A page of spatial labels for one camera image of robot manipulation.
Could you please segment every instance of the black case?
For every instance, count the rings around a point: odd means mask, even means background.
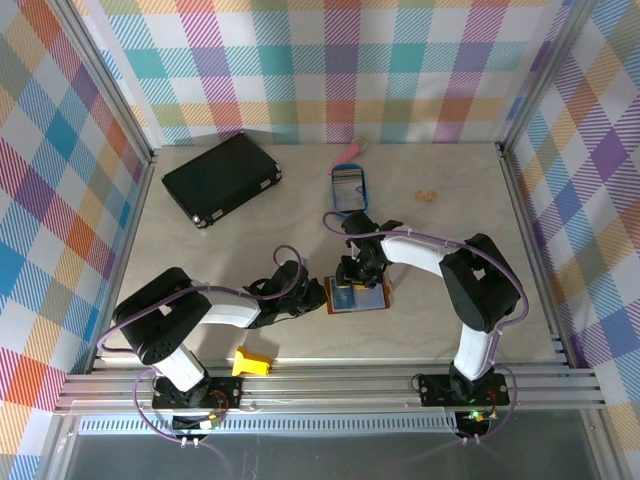
[[[162,177],[198,228],[206,228],[282,178],[278,164],[240,133]]]

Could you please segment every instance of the pink object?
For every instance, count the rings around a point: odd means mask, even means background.
[[[349,163],[360,152],[364,152],[367,149],[367,145],[368,145],[368,142],[364,137],[354,138],[353,142],[351,142],[351,145],[349,145],[347,149],[344,152],[342,152],[342,155],[336,158],[333,164],[331,164],[331,167],[327,171],[327,175],[331,175],[331,170],[333,170],[333,168],[336,165],[339,165],[341,163]]]

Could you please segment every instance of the table surface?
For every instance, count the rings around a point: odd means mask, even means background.
[[[308,259],[311,276],[323,280],[335,274],[340,256],[349,250],[343,238],[323,228],[321,218],[331,206],[326,171],[344,145],[264,147],[282,167],[282,181],[198,230],[160,179],[207,148],[162,148],[120,300],[173,266],[212,285],[248,285],[273,274],[272,251],[283,243]],[[455,240],[477,232],[493,238],[531,303],[527,320],[506,329],[498,360],[552,358],[549,328],[494,146],[371,145],[357,161],[365,170],[373,221],[400,220],[416,231]],[[435,190],[438,200],[419,201],[417,190]],[[199,325],[185,344],[202,360],[232,357],[242,344],[278,359],[452,359],[462,323],[442,279],[405,265],[392,265],[388,272],[394,289],[388,310],[328,315],[321,307],[249,331]],[[127,346],[119,334],[107,345]]]

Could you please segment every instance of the colorful plaid pattern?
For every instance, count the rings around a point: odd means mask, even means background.
[[[601,0],[516,148],[581,363],[640,478],[640,3]]]
[[[152,143],[177,145],[240,129],[265,143],[495,141],[561,8],[102,0],[100,21],[75,1]]]
[[[0,6],[0,478],[32,478],[142,161],[45,0]]]

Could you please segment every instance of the plaid wallpaper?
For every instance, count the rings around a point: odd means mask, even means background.
[[[570,3],[75,1],[157,145],[495,141]]]
[[[640,478],[640,2],[600,0],[516,148],[563,319]]]
[[[142,165],[45,0],[0,0],[0,479],[35,472]]]

